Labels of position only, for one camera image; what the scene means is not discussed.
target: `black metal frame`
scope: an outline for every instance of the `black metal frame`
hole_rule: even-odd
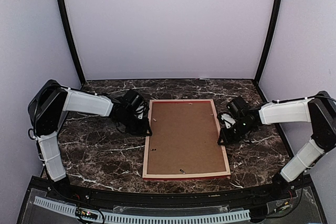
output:
[[[76,46],[74,42],[74,38],[72,37],[72,32],[70,28],[70,23],[68,19],[68,14],[65,6],[65,1],[64,0],[57,0],[58,2],[58,8],[59,8],[59,13],[61,15],[62,23],[63,23],[63,29],[65,32],[65,36],[67,38],[68,46],[70,49],[71,57],[73,60],[73,64],[75,65],[75,69],[79,78],[80,83],[83,85],[85,83],[85,77],[84,73],[82,70],[82,67],[80,65],[79,57],[76,51]]]
[[[254,80],[256,81],[257,84],[259,84],[261,76],[263,75],[263,71],[264,71],[266,61],[267,61],[267,57],[268,57],[268,54],[269,54],[269,49],[270,49],[271,44],[272,44],[272,39],[273,39],[274,31],[275,31],[275,26],[277,24],[278,14],[279,14],[279,10],[280,10],[280,3],[281,3],[281,0],[274,0],[274,3],[273,3],[271,19],[269,21],[269,26],[268,26],[268,31],[267,31],[267,35],[266,35],[266,40],[265,40],[263,52],[261,53],[257,73],[256,73],[256,76],[254,77]]]
[[[317,202],[319,213],[323,223],[327,223],[324,211],[316,192],[315,186],[310,175],[305,175],[303,186],[310,186]],[[293,185],[296,189],[301,188],[302,182],[295,181]],[[26,204],[32,188],[43,190],[47,193],[47,197],[53,199],[64,200],[53,191],[49,191],[50,183],[46,179],[32,177],[27,188],[17,224],[20,224],[25,212]],[[115,206],[141,207],[141,208],[193,208],[193,207],[211,207],[229,205],[230,209],[260,209],[265,208],[266,203],[273,201],[270,197],[250,197],[250,194],[265,194],[270,191],[271,185],[263,185],[246,189],[217,191],[213,193],[200,194],[141,194],[141,193],[121,193],[115,191],[91,189],[80,186],[71,186],[80,199],[92,206],[110,209]],[[288,198],[286,191],[280,196],[280,199]]]
[[[70,49],[71,57],[72,57],[72,60],[74,62],[73,64],[75,65],[78,78],[79,78],[81,84],[83,85],[86,82],[86,80],[85,80],[83,69],[81,67],[80,60],[79,60],[79,57],[78,57],[78,54],[77,54],[74,38],[72,36],[70,23],[69,23],[69,18],[68,18],[66,6],[65,6],[65,1],[64,0],[57,0],[57,2],[58,2],[58,7],[59,7],[59,12],[60,12],[60,15],[61,15],[62,23],[63,23],[64,32],[65,32],[67,42],[68,42],[68,46],[69,46],[69,49]],[[272,39],[273,39],[273,35],[274,35],[274,31],[275,31],[275,27],[276,27],[276,23],[277,23],[277,19],[278,19],[280,3],[281,3],[281,0],[274,0],[274,3],[273,3],[271,18],[270,18],[270,22],[269,22],[269,27],[268,27],[268,31],[267,31],[267,36],[266,36],[263,52],[261,54],[260,62],[259,62],[258,69],[257,69],[257,73],[256,73],[255,78],[254,78],[254,81],[257,84],[259,84],[259,82],[260,82],[260,79],[261,79],[261,76],[263,74],[265,64],[266,64],[266,61],[267,61],[267,57],[268,57],[268,54],[269,54],[269,49],[270,49],[270,46],[271,46],[271,43],[272,43]]]

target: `cable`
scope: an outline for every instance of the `cable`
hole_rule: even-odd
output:
[[[328,100],[331,100],[331,101],[333,101],[333,102],[336,102],[336,99],[331,98],[331,97],[324,97],[324,96],[322,96],[322,95],[314,95],[314,96],[312,96],[312,97],[308,97],[308,98],[324,98],[324,99],[328,99]]]
[[[121,134],[126,134],[126,132],[122,132],[120,129],[119,129],[119,127],[120,127],[120,123],[119,122],[117,122],[117,123],[115,123],[115,128],[117,129],[117,131],[119,131]]]
[[[140,109],[138,108],[135,111],[134,115],[140,115],[141,113],[145,114],[147,112],[147,110],[149,110],[149,106],[148,106],[147,102],[144,101],[141,105],[142,105],[142,108],[140,108]]]
[[[96,93],[91,93],[91,92],[88,92],[88,91],[85,91],[85,90],[80,90],[80,89],[74,89],[74,88],[70,88],[70,87],[66,87],[66,86],[60,86],[61,88],[64,88],[66,90],[70,89],[70,90],[75,90],[75,91],[79,91],[79,92],[82,92],[82,93],[86,93],[86,94],[92,94],[92,95],[96,95]]]
[[[36,106],[35,106],[35,110],[34,110],[33,128],[28,130],[28,136],[29,136],[30,139],[34,139],[34,138],[31,136],[31,134],[30,134],[31,131],[33,131],[34,136],[37,137],[37,133],[36,133],[36,117],[37,117],[37,109],[38,109],[38,105],[39,105],[39,103],[40,103],[40,101],[41,101],[41,97],[43,96],[43,93],[44,93],[44,92],[46,92],[48,89],[53,88],[53,87],[58,87],[58,88],[65,88],[65,89],[67,89],[67,87],[63,87],[63,86],[61,86],[61,85],[59,85],[59,84],[55,84],[55,83],[53,83],[53,84],[51,84],[51,85],[49,85],[49,86],[47,86],[47,87],[45,87],[44,89],[41,90],[40,96],[38,97],[38,99],[37,99],[37,101],[36,101]],[[98,212],[101,214],[101,217],[102,217],[102,224],[105,223],[105,216],[103,215],[103,213],[102,213],[98,208],[96,208],[96,207],[94,207],[94,206],[92,206],[92,205],[90,205],[90,204],[88,204],[88,203],[85,203],[85,202],[82,202],[82,201],[79,201],[79,200],[74,200],[74,199],[70,199],[70,198],[68,198],[68,197],[65,197],[65,196],[62,195],[58,190],[56,190],[56,188],[55,188],[54,185],[53,185],[53,181],[51,180],[51,178],[50,178],[50,176],[49,176],[49,174],[48,174],[47,167],[44,166],[44,169],[45,169],[45,172],[46,172],[46,175],[47,175],[48,181],[50,182],[51,187],[53,188],[53,190],[54,190],[60,197],[66,199],[66,200],[74,201],[74,202],[76,202],[76,203],[78,203],[78,204],[84,204],[84,205],[86,205],[86,206],[88,206],[88,207],[90,207],[90,208],[95,209],[96,211],[98,211]]]
[[[290,200],[289,200],[289,201],[292,201],[292,199],[293,199],[293,195],[292,195],[292,193],[290,192],[290,190],[288,190],[287,192],[288,192],[289,195],[290,195]]]
[[[276,213],[275,210],[277,210],[278,208],[274,209],[272,212],[270,212],[269,214],[265,215],[265,216],[251,216],[251,219],[279,219],[279,218],[283,218],[287,215],[289,215],[290,213],[292,213],[300,204],[301,202],[301,199],[302,199],[302,195],[303,195],[303,185],[304,185],[304,177],[303,177],[303,173],[302,173],[302,184],[301,184],[301,195],[300,195],[300,198],[299,198],[299,201],[298,203],[295,205],[295,207],[293,207],[288,213],[282,215],[282,216],[270,216],[270,215],[273,215]]]
[[[47,171],[46,166],[44,166],[44,169],[45,169],[45,172],[46,172],[46,174],[47,174],[47,178],[48,178],[48,181],[49,181],[51,187],[53,188],[53,190],[54,190],[60,197],[66,199],[66,200],[70,200],[70,201],[76,202],[76,203],[78,203],[78,204],[83,204],[83,205],[86,205],[86,206],[88,206],[88,207],[90,207],[90,208],[93,208],[94,210],[98,211],[99,214],[101,215],[101,218],[102,218],[102,224],[105,223],[105,216],[104,216],[104,214],[100,211],[100,209],[98,209],[97,207],[95,207],[95,206],[93,206],[93,205],[90,205],[90,204],[88,204],[88,203],[85,203],[85,202],[82,202],[82,201],[79,201],[79,200],[75,200],[75,199],[70,199],[70,198],[68,198],[68,197],[66,197],[66,196],[64,196],[64,195],[62,195],[58,190],[56,190],[56,188],[54,187],[54,183],[53,183],[53,181],[51,180],[51,178],[50,178],[50,176],[49,176],[49,174],[48,174],[48,171]]]
[[[269,194],[248,194],[247,195],[247,198],[250,198],[250,197],[260,197],[260,198],[263,198],[263,197],[268,197]]]
[[[88,223],[87,221],[83,220],[81,215],[78,215],[78,218],[81,220],[82,223]]]
[[[303,179],[303,173],[302,173],[302,184],[301,184],[301,195],[300,195],[300,198],[299,198],[299,201],[298,203],[295,205],[295,207],[293,207],[288,213],[282,215],[282,216],[274,216],[274,217],[269,217],[267,216],[266,219],[279,219],[279,218],[282,218],[282,217],[285,217],[287,215],[289,215],[290,213],[292,213],[300,204],[301,202],[301,199],[302,199],[302,195],[303,195],[303,185],[304,185],[304,179]]]
[[[226,122],[226,123],[228,123],[231,127],[233,126],[233,124],[232,123],[230,123],[228,120],[226,120],[226,119],[222,119],[224,122]]]
[[[250,138],[251,133],[255,133],[255,131],[254,131],[254,130],[250,130],[250,131],[248,132],[246,139],[243,140],[244,143],[249,143],[249,144],[252,143],[251,138]]]
[[[74,194],[77,198],[78,198],[78,200],[80,200],[80,197],[79,197],[79,195],[78,194]]]

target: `light purple wall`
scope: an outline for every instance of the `light purple wall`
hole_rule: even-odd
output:
[[[273,0],[66,0],[87,79],[253,78]]]
[[[0,0],[0,216],[16,223],[36,144],[27,136],[27,106],[48,79],[80,87],[56,0]]]
[[[282,0],[261,88],[269,100],[314,95],[336,98],[336,0]],[[296,153],[312,134],[308,123],[284,124]],[[329,223],[336,223],[336,150],[311,170]]]

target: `marble table surface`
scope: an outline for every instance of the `marble table surface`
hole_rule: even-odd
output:
[[[241,95],[249,104],[261,103],[250,80],[108,80],[88,81],[83,90],[111,97],[136,89],[145,99],[213,99],[217,113]],[[148,181],[142,179],[144,137],[117,131],[109,118],[70,112],[59,134],[62,161],[73,185],[131,193],[203,193],[271,183],[289,161],[274,126],[262,126],[249,141],[226,148],[231,177]]]

